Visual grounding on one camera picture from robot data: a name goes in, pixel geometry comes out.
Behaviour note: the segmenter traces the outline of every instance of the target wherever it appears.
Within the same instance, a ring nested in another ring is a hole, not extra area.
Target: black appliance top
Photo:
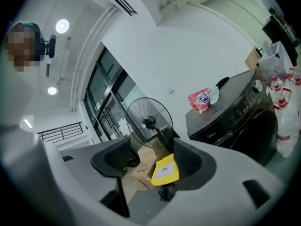
[[[186,114],[188,136],[190,137],[200,132],[222,116],[233,103],[238,103],[240,100],[237,99],[249,83],[254,71],[249,70],[231,77],[219,90],[219,100],[215,104],[210,105],[202,114],[193,109],[188,112]]]

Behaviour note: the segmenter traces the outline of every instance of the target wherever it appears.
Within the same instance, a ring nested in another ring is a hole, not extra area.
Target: washing machine
[[[258,69],[220,85],[219,100],[202,114],[186,114],[191,140],[242,152],[265,165],[276,152],[278,123],[266,82]]]

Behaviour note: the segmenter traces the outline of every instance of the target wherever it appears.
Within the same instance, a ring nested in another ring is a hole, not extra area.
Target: yellow package
[[[179,170],[174,161],[174,154],[156,162],[156,168],[151,178],[154,186],[161,186],[179,180]]]

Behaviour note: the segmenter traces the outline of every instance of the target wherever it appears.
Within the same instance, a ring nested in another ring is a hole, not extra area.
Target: black cable
[[[240,7],[241,7],[244,11],[246,11],[248,14],[250,14],[253,18],[255,18],[255,19],[263,26],[263,24],[262,24],[256,17],[254,17],[253,14],[251,14],[248,10],[244,9],[242,6],[240,6]]]

